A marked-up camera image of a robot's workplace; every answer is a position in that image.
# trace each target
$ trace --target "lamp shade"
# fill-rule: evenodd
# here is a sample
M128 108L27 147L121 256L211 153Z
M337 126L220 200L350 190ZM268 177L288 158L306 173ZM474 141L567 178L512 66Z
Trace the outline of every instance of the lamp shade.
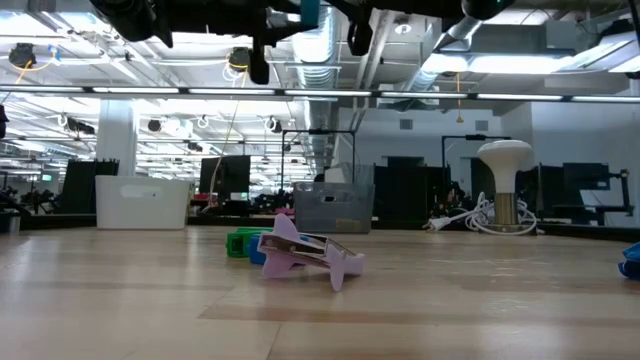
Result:
M480 160L493 172L497 194L516 192L516 173L531 156L531 145L520 140L500 140L478 150Z

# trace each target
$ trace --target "fluorescent light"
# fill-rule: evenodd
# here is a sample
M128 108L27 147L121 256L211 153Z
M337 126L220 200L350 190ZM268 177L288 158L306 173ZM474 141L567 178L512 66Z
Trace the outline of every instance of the fluorescent light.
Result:
M180 92L178 88L153 88L153 87L94 87L93 91L98 93L113 94L177 94Z
M567 64L564 64L560 70L576 70L587 68L589 67L589 65L609 56L613 52L618 51L629 43L630 41L621 41L609 44L601 44L592 47L591 49L583 51L571 58L571 60Z
M574 96L571 101L586 103L640 103L636 96Z
M201 95L274 95L274 90L268 89L189 89L191 94Z
M84 92L79 86L28 86L28 85L2 85L0 91L16 92Z
M609 72L636 72L640 70L640 56L636 56L633 59L626 61L622 65L619 65Z
M556 59L547 56L484 55L475 58L469 71L493 74L551 74L571 58Z
M435 73L466 72L468 69L469 64L464 57L443 54L431 54L422 65L422 71Z
M561 95L478 94L482 100L560 101Z
M286 95L291 96L353 96L369 97L371 91L344 91L344 90L285 90Z
M467 94L463 93L442 93L442 92L394 92L384 91L381 97L408 98L408 99L466 99Z
M38 170L7 170L7 173L14 175L40 175Z

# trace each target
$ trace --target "blue toy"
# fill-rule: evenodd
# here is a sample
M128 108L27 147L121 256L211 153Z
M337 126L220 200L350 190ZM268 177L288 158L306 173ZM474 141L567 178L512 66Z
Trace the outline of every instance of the blue toy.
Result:
M637 243L623 251L627 259L618 264L618 270L624 276L633 280L640 280L640 243Z

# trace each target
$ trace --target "white storage bin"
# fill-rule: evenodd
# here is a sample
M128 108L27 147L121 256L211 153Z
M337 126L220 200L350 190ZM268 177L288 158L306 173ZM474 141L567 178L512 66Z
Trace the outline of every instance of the white storage bin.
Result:
M96 176L99 229L183 229L190 183L143 177Z

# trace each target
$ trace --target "overhead rig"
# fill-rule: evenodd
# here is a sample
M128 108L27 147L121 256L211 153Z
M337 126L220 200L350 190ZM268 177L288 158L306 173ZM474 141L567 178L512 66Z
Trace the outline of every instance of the overhead rig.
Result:
M274 11L300 15L300 6L288 0L91 0L113 27L128 41L157 36L173 47L173 32L246 35L253 38L249 75L256 84L269 83L264 47L317 27L309 21L294 22Z
M449 26L439 47L463 41L473 31L515 0L325 0L349 19L348 45L354 56L369 52L373 30L369 20L373 9L400 11L447 19ZM250 36L248 71L256 84L269 83L269 66L264 47L318 27L319 0L91 0L91 3L128 41L144 41L157 36L173 47L173 32ZM289 15L300 15L291 21Z

